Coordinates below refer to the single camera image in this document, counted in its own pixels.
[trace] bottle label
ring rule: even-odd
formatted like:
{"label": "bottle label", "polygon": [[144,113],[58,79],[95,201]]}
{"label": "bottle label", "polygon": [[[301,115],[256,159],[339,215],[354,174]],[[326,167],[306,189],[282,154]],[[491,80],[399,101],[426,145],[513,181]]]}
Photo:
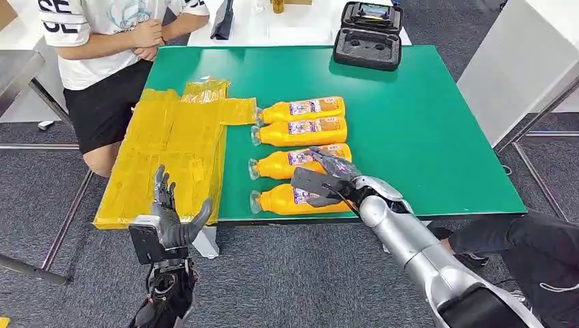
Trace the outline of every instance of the bottle label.
{"label": "bottle label", "polygon": [[305,150],[295,150],[287,153],[287,161],[290,165],[302,165],[303,163],[311,162],[311,156],[305,154]]}
{"label": "bottle label", "polygon": [[287,123],[290,135],[318,131],[335,131],[340,129],[338,118],[319,118],[317,120],[294,121]]}
{"label": "bottle label", "polygon": [[332,104],[333,106],[331,109],[337,109],[338,105],[336,103],[336,98],[328,97],[328,98],[320,98],[320,99],[311,99],[311,100],[302,100],[302,101],[292,101],[289,103],[289,114],[290,115],[300,115],[305,113],[319,113],[324,110],[324,106],[322,103],[325,104]]}
{"label": "bottle label", "polygon": [[336,157],[345,158],[345,152],[340,145],[321,146],[320,148],[327,150],[330,154]]}
{"label": "bottle label", "polygon": [[293,101],[289,103],[289,114],[300,115],[305,113],[319,113],[322,111],[320,101],[318,99]]}
{"label": "bottle label", "polygon": [[335,131],[340,129],[340,121],[337,118],[320,118],[315,121],[317,131]]}
{"label": "bottle label", "polygon": [[302,190],[302,189],[294,188],[294,203],[295,204],[297,204],[297,205],[306,204],[307,200],[312,198],[312,197],[319,197],[319,195],[315,194],[315,193],[310,193],[310,192]]}
{"label": "bottle label", "polygon": [[301,133],[315,132],[315,122],[314,121],[295,121],[288,122],[287,129],[290,135],[299,135]]}
{"label": "bottle label", "polygon": [[[321,149],[327,150],[330,154],[344,158],[345,154],[340,145],[328,145],[320,146]],[[304,150],[294,150],[293,152],[287,152],[287,162],[290,165],[302,165],[304,163],[312,162],[313,158],[310,155],[305,154],[307,149]]]}

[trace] gray carpet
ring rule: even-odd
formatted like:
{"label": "gray carpet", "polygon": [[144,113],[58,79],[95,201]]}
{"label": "gray carpet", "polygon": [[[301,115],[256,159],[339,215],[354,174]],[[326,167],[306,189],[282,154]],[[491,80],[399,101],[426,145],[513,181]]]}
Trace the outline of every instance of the gray carpet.
{"label": "gray carpet", "polygon": [[[415,44],[435,44],[457,79],[496,17],[490,0],[403,1]],[[579,126],[557,114],[547,128]],[[56,124],[0,124],[2,141],[74,141]],[[572,143],[524,147],[546,175],[568,215],[577,218],[579,156]],[[550,207],[520,159],[501,157],[525,203]],[[40,264],[86,172],[76,152],[0,152],[0,250]],[[54,270],[74,276],[56,287],[0,269],[0,316],[15,327],[125,327],[143,297],[139,266],[126,231],[96,230],[90,221],[106,181],[95,178],[57,256]],[[457,228],[463,221],[438,221]],[[433,327],[408,278],[362,224],[229,228],[218,231],[222,254],[197,258],[197,310],[187,327]],[[484,269],[491,282],[508,277],[498,258]]]}

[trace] yellow plastic bag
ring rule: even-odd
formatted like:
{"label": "yellow plastic bag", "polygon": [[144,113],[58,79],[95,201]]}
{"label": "yellow plastic bag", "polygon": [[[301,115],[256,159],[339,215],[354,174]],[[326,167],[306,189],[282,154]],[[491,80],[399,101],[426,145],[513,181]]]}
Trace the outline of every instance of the yellow plastic bag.
{"label": "yellow plastic bag", "polygon": [[218,98],[227,93],[224,80],[190,85],[181,99],[173,90],[143,92],[94,219],[97,228],[126,228],[137,215],[150,212],[153,174],[160,164],[177,182],[175,203],[181,220],[190,221],[211,197],[214,208],[208,224],[217,222],[224,124],[250,123],[255,99]]}

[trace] black box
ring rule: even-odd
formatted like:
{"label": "black box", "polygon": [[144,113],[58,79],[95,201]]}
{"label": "black box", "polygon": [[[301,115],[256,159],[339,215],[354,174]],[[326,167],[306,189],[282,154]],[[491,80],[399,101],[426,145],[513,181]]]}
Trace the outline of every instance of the black box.
{"label": "black box", "polygon": [[334,43],[334,61],[340,64],[393,71],[402,53],[400,7],[348,2]]}

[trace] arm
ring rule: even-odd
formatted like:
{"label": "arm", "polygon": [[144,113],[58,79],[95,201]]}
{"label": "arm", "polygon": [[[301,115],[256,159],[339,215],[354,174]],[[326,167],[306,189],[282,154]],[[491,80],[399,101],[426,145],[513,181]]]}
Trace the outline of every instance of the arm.
{"label": "arm", "polygon": [[161,25],[158,20],[148,20],[132,31],[113,35],[91,33],[88,41],[79,46],[58,46],[56,51],[64,59],[94,59],[121,53],[137,47],[162,44]]}
{"label": "arm", "polygon": [[[191,33],[194,30],[207,24],[208,21],[209,16],[200,16],[184,12],[180,14],[172,23],[163,27],[163,41],[172,40],[182,36],[183,34]],[[134,53],[135,55],[139,56],[139,58],[152,62],[157,56],[157,48],[158,46],[136,48]]]}
{"label": "arm", "polygon": [[133,48],[130,32],[113,35],[91,34],[87,43],[82,46],[55,47],[58,55],[64,59],[94,59],[107,57]]}
{"label": "arm", "polygon": [[171,24],[163,27],[163,39],[172,40],[183,34],[191,33],[203,27],[209,21],[209,16],[182,13]]}

